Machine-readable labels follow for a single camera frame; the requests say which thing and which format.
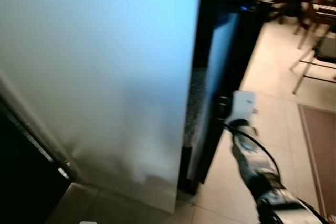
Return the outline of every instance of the brown rug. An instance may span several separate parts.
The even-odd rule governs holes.
[[[336,113],[299,105],[320,213],[336,215]]]

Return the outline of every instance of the black cable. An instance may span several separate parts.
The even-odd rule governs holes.
[[[281,181],[280,170],[279,170],[279,167],[277,165],[277,162],[274,160],[274,158],[272,157],[272,155],[266,150],[266,148],[263,147],[263,145],[259,143],[259,141],[257,141],[256,139],[254,139],[252,136],[246,134],[245,132],[240,131],[240,130],[238,130],[238,129],[236,129],[236,128],[228,125],[228,124],[224,123],[223,126],[225,128],[227,128],[229,131],[231,131],[232,133],[238,133],[238,134],[240,134],[240,135],[242,135],[244,137],[247,137],[248,139],[252,140],[252,142],[254,142],[256,145],[258,145],[267,154],[267,156],[272,160],[272,162],[273,162],[273,164],[275,166],[275,169],[277,170],[277,173],[279,175],[279,180]]]
[[[322,224],[329,224],[311,205],[303,201],[302,199],[299,199],[299,201],[304,204],[315,216],[318,218]]]

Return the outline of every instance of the tiled floor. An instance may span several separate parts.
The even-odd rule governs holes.
[[[257,94],[254,124],[260,139],[277,160],[283,183],[318,209],[312,172],[297,103],[336,110],[336,86],[304,80],[297,95],[292,89],[302,71],[288,68],[311,45],[296,49],[291,20],[283,25],[267,23],[261,31],[241,88]],[[312,67],[311,73],[331,78],[330,69]],[[252,196],[241,180],[225,132],[208,177],[196,196],[178,195],[175,214],[125,199],[109,191],[72,184],[46,224],[78,224],[81,220],[105,223],[148,224],[257,224]]]

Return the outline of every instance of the robotic arm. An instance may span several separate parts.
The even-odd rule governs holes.
[[[281,183],[276,163],[270,163],[273,158],[258,142],[255,128],[249,125],[254,99],[251,92],[236,91],[230,117],[225,120],[224,126],[233,135],[232,153],[240,175],[256,202],[260,222],[328,224]]]

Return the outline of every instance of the beige floor tile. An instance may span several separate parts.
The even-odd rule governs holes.
[[[283,99],[257,94],[253,126],[264,144],[290,150],[288,138],[286,102]]]
[[[336,110],[336,85],[325,81],[304,78],[296,95],[292,91],[303,71],[304,65],[300,65],[294,71],[284,69],[281,73],[282,97],[287,100],[314,106],[316,108]],[[335,70],[313,67],[309,75],[322,79],[330,79],[336,74]]]
[[[269,145],[265,145],[265,147],[279,166],[283,185],[290,192],[297,194],[292,152]]]
[[[176,202],[174,214],[168,214],[143,203],[107,190],[100,190],[83,221],[98,224],[190,224],[194,206]]]
[[[72,183],[45,224],[79,223],[98,191],[95,187]]]
[[[253,197],[240,177],[231,145],[230,134],[223,134],[196,205],[236,221],[258,223]]]
[[[281,76],[276,66],[251,62],[240,86],[241,90],[281,97]]]
[[[268,36],[268,27],[264,27],[260,33],[259,39],[253,50],[250,62],[260,62],[264,64],[276,64],[276,50],[272,50],[271,42],[272,36]]]
[[[285,53],[281,52],[281,51],[276,52],[275,62],[278,63],[279,70],[281,70],[281,71],[289,70],[289,68],[294,64],[294,62],[296,62],[307,51],[309,51],[309,53],[306,56],[306,58],[304,58],[304,60],[308,60],[309,56],[311,56],[313,54],[313,51],[311,50],[311,47],[300,50],[300,49],[297,49],[297,48],[293,47],[292,45],[289,45],[289,48],[287,48]],[[326,66],[329,66],[329,67],[334,67],[333,64],[331,64],[331,63],[321,62],[321,61],[318,61],[318,60],[315,60],[313,62],[322,64],[322,65],[326,65]],[[293,72],[298,73],[298,74],[302,73],[303,66],[305,66],[304,63],[299,63],[297,66],[294,67]],[[332,69],[328,70],[326,68],[321,68],[321,67],[318,67],[318,66],[311,66],[310,69],[311,69],[310,71],[313,71],[314,74],[316,74],[317,76],[318,75],[321,75],[321,76],[325,75],[326,78],[329,78],[329,77],[328,77],[327,74],[323,74],[323,72],[332,71]]]
[[[312,205],[318,211],[319,205],[309,157],[297,152],[293,152],[292,156],[298,188],[297,196]]]
[[[308,157],[305,133],[303,131],[298,104],[295,101],[285,101],[285,103],[291,150]]]
[[[241,222],[196,207],[192,224],[241,224]]]

